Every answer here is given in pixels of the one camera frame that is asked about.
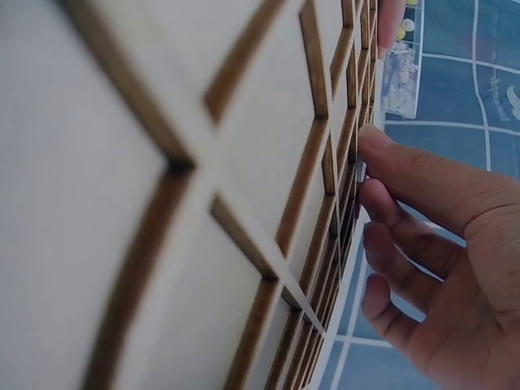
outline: blue tile floor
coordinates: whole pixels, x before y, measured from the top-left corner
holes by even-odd
[[[418,115],[415,120],[389,115],[386,133],[401,144],[520,180],[520,1],[423,1]],[[320,390],[437,388],[364,319],[359,306],[370,273],[361,247]],[[423,318],[405,301],[394,301],[412,317]]]

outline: grid frame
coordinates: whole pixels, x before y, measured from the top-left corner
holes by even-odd
[[[199,219],[204,215],[204,209],[208,209],[212,218],[262,276],[225,388],[248,386],[280,299],[289,304],[291,314],[266,388],[304,388],[312,379],[323,346],[323,337],[345,271],[356,219],[358,129],[372,120],[373,113],[376,2],[341,0],[343,28],[332,62],[326,64],[314,0],[264,0],[208,86],[202,98],[203,104],[201,99],[182,86],[182,73],[167,75],[167,81],[171,85],[179,85],[179,88],[166,94],[152,74],[157,67],[152,67],[151,63],[164,63],[165,67],[161,69],[166,69],[166,63],[171,61],[172,56],[164,58],[153,53],[152,58],[143,58],[141,48],[131,37],[127,38],[136,26],[140,31],[149,29],[154,32],[158,47],[171,53],[166,40],[154,27],[153,16],[141,2],[130,2],[126,11],[117,7],[117,1],[58,0],[58,3],[107,79],[169,162],[164,180],[158,184],[149,209],[144,212],[140,227],[128,248],[128,255],[110,297],[110,302],[114,303],[109,302],[106,307],[82,387],[112,388],[115,382],[121,380],[118,376],[139,375],[129,374],[124,369],[122,354],[125,345],[131,341],[114,335],[128,335],[131,339],[134,332],[130,329],[131,325],[136,323],[139,327],[145,323],[141,318],[143,313],[149,313],[143,308],[146,306],[145,295],[160,290],[148,291],[148,283],[151,283],[153,274],[165,267],[161,263],[162,241],[173,239],[178,242],[176,254],[184,258],[194,238],[181,243],[195,232],[195,226],[185,229],[183,234],[179,233],[180,226],[186,226],[185,221]],[[139,20],[135,16],[132,19],[132,13],[141,16]],[[300,20],[314,120],[284,214],[273,238],[259,226],[247,199],[241,195],[227,172],[223,156],[229,135],[219,131],[219,123],[226,115],[237,85],[254,60],[255,51],[281,13],[294,13]],[[356,34],[361,35],[361,47],[356,44]],[[344,114],[339,145],[334,150],[329,110],[342,73],[346,74],[348,108]],[[183,106],[188,107],[187,110],[180,110],[180,100],[186,101]],[[287,260],[294,250],[294,236],[301,224],[302,205],[306,201],[313,172],[317,170],[321,170],[323,175],[325,198],[303,272],[296,278],[289,270]],[[163,221],[159,225],[150,222],[155,221],[157,215],[161,215],[160,220]],[[153,245],[148,248],[143,240]],[[133,275],[132,271],[125,271],[132,270],[132,267],[146,269],[146,272],[141,272],[139,283],[132,282],[129,275]],[[118,286],[126,286],[121,288],[132,299],[122,299],[118,295],[121,289]]]

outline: white panel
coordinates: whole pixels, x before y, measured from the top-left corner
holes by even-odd
[[[262,0],[147,0],[203,94]]]
[[[336,152],[338,142],[343,129],[343,122],[347,114],[347,72],[343,71],[340,75],[340,83],[336,91],[336,97],[332,103],[332,146]]]
[[[254,370],[252,379],[249,381],[250,390],[258,390],[266,385],[290,311],[289,305],[283,299],[280,299],[276,306],[271,328],[267,333],[266,343],[260,353],[258,365]]]
[[[343,28],[341,0],[318,0],[315,6],[323,57],[330,65]]]
[[[279,18],[223,126],[229,166],[265,229],[275,236],[314,118],[297,15]]]
[[[214,390],[228,377],[261,276],[206,218],[174,287],[142,388]]]
[[[78,388],[163,169],[54,2],[0,6],[0,378]]]
[[[289,259],[289,269],[297,280],[299,280],[303,266],[306,263],[307,252],[309,251],[324,197],[325,185],[323,184],[321,164],[319,164],[310,182],[307,201],[301,211],[301,221],[298,223],[299,228],[293,238],[295,240],[295,249]]]

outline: diagonal wooden strip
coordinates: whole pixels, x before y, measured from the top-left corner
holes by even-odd
[[[288,353],[291,345],[295,342],[297,325],[301,321],[301,311],[292,309],[285,323],[282,339],[276,350],[275,360],[271,366],[269,377],[265,388],[277,388],[284,365],[288,364]]]
[[[340,82],[340,74],[343,69],[343,64],[345,63],[345,58],[349,53],[353,50],[353,30],[350,27],[343,27],[340,33],[340,39],[336,45],[336,50],[334,51],[334,56],[332,57],[331,62],[331,82],[332,82],[332,96],[336,95],[336,90],[338,89],[338,83]]]
[[[330,136],[325,147],[325,154],[322,159],[323,183],[325,184],[325,193],[334,195],[336,193],[336,182],[334,181],[334,161],[332,156],[332,141]]]
[[[58,0],[132,113],[157,147],[169,158],[185,165],[193,162],[178,142],[171,124],[160,112],[149,91],[128,65],[102,17],[86,0]]]
[[[314,114],[316,117],[324,119],[328,117],[327,92],[325,89],[325,73],[323,71],[322,49],[319,41],[314,0],[305,0],[305,4],[300,12],[300,25],[307,67],[309,69]]]
[[[328,228],[334,211],[334,200],[335,197],[325,197],[319,211],[318,222],[314,228],[314,234],[300,277],[301,290],[305,295],[309,292],[310,281],[316,272],[316,264],[321,258],[322,252],[327,248]]]
[[[224,386],[226,390],[243,388],[250,371],[255,351],[259,348],[260,335],[264,327],[267,327],[268,308],[275,298],[275,290],[278,282],[263,279],[258,287],[253,307],[249,313],[244,333],[240,339],[238,350],[233,359],[231,370],[227,375]]]
[[[284,3],[285,0],[262,1],[206,90],[204,102],[216,123],[222,118],[241,77]]]
[[[211,207],[211,214],[219,221],[236,246],[240,248],[264,279],[278,279],[275,271],[252,242],[251,238],[244,232],[240,222],[230,214],[229,209],[224,205],[220,197],[215,198]]]
[[[168,171],[158,183],[106,306],[81,385],[84,390],[111,388],[125,337],[189,177],[189,171]]]
[[[310,130],[309,139],[305,145],[296,179],[292,184],[291,193],[285,206],[284,214],[276,233],[276,242],[284,256],[287,256],[293,240],[303,201],[306,199],[314,167],[319,159],[320,150],[324,150],[323,142],[327,129],[327,121],[315,119]]]

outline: human hand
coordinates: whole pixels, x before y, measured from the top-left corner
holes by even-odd
[[[364,315],[442,388],[519,389],[520,184],[392,143],[372,126],[360,131],[359,153],[370,176],[360,198],[374,221],[364,245],[377,272],[367,280]],[[464,238],[467,248],[435,234],[396,199]],[[391,290],[425,320],[398,310]]]

